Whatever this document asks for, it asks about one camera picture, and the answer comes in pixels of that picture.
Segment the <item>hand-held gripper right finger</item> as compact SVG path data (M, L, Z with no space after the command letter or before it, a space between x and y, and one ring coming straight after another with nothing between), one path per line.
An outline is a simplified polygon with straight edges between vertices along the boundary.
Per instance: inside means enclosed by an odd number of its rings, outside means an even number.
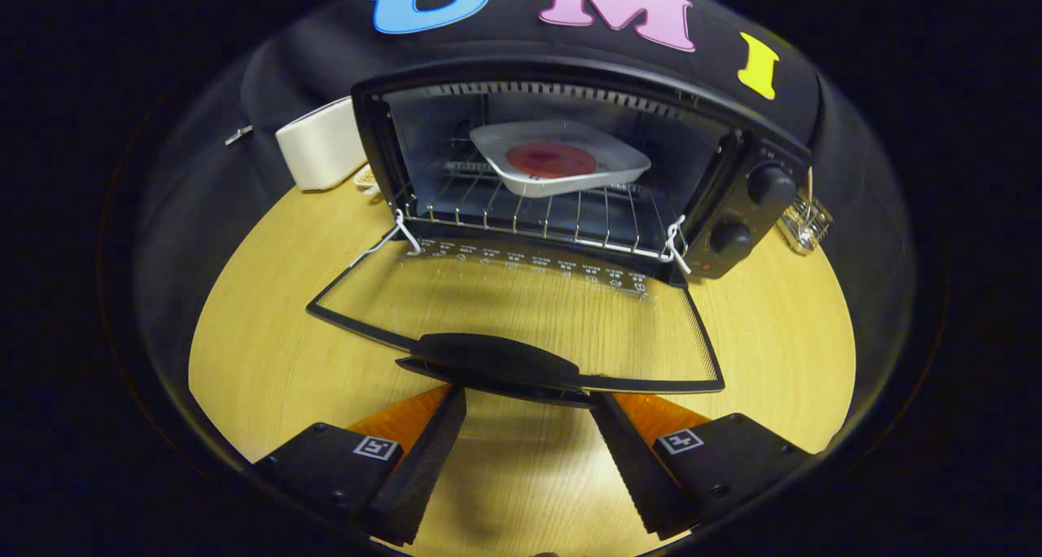
M632 505L662 541L724 520L812 456L745 414L708 419L646 393L591 398Z

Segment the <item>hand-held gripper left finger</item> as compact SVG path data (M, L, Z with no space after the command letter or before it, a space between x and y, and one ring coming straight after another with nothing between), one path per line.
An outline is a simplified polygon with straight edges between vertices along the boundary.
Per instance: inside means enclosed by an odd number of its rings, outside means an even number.
M465 417L464 389L443 385L350 428L314 423L254 469L334 526L412 545Z

